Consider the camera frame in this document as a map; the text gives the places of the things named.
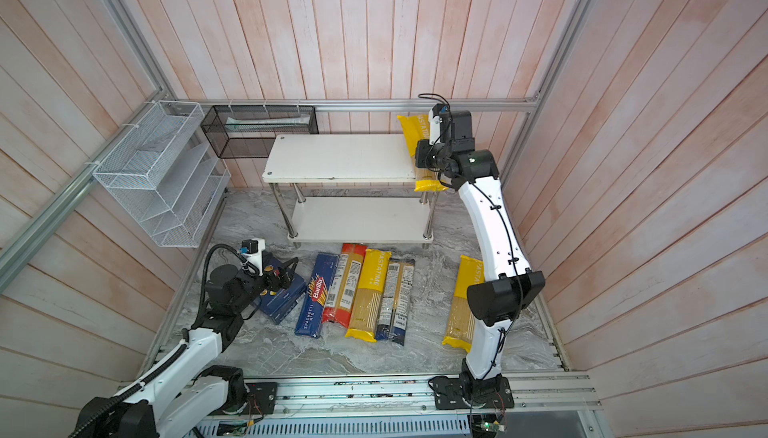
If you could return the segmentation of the clear blue-ended spaghetti bag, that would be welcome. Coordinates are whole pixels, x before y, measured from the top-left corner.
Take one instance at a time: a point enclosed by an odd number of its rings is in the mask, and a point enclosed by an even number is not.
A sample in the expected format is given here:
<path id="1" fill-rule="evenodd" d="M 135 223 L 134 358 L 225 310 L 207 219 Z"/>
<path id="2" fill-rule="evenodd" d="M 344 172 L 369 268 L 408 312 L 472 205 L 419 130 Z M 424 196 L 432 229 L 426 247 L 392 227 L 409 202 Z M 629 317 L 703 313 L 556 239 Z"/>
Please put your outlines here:
<path id="1" fill-rule="evenodd" d="M 389 262 L 376 321 L 374 337 L 377 341 L 405 345 L 414 275 L 413 259 L 395 259 Z"/>

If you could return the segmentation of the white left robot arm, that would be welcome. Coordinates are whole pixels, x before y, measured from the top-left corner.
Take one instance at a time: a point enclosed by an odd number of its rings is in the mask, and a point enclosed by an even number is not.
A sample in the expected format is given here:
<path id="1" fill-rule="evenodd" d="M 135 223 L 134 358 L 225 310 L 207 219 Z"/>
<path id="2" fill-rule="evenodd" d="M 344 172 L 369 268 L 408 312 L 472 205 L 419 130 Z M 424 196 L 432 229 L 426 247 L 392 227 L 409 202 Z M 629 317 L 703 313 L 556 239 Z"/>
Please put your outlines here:
<path id="1" fill-rule="evenodd" d="M 253 302 L 291 286 L 298 258 L 280 266 L 242 255 L 237 265 L 203 269 L 191 328 L 148 372 L 80 411 L 74 437 L 182 437 L 214 411 L 237 415 L 253 400 L 241 369 L 215 364 L 235 340 Z"/>

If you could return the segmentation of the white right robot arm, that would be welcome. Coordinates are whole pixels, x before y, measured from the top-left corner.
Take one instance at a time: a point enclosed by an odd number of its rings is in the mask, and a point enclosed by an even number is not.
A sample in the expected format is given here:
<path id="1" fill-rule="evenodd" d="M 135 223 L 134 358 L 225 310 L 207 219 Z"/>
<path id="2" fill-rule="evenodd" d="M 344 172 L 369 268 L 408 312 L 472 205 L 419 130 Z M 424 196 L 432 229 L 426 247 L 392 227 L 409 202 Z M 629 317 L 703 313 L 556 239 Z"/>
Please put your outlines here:
<path id="1" fill-rule="evenodd" d="M 521 312 L 545 286 L 516 239 L 504 206 L 502 183 L 493 154 L 477 150 L 468 111 L 435 105 L 428 114 L 429 137 L 415 149 L 415 164 L 450 180 L 469 212 L 481 250 L 484 281 L 468 287 L 469 310 L 475 318 L 470 352 L 456 379 L 440 377 L 436 403 L 482 408 L 510 403 L 501 374 L 506 339 Z"/>

